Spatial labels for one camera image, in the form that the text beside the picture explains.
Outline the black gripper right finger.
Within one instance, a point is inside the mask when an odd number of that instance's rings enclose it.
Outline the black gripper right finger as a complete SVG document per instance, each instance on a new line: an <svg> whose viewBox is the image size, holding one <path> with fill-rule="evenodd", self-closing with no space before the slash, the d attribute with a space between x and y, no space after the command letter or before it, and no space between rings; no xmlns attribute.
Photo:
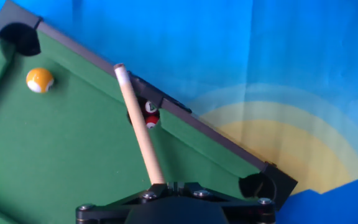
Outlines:
<svg viewBox="0 0 358 224"><path fill-rule="evenodd" d="M245 201L202 187L197 182L178 182L177 196L192 199L198 214L226 223L275 223L275 204L269 198Z"/></svg>

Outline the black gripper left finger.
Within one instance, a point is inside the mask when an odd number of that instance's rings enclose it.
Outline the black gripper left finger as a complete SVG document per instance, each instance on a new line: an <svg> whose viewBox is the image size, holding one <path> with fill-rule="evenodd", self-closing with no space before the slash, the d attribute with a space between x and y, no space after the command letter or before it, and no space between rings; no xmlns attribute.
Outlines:
<svg viewBox="0 0 358 224"><path fill-rule="evenodd" d="M97 224L112 221L122 221L129 212L140 205L166 197L174 196L177 183L153 184L148 189L120 199L107 205L85 203L76 208L76 224Z"/></svg>

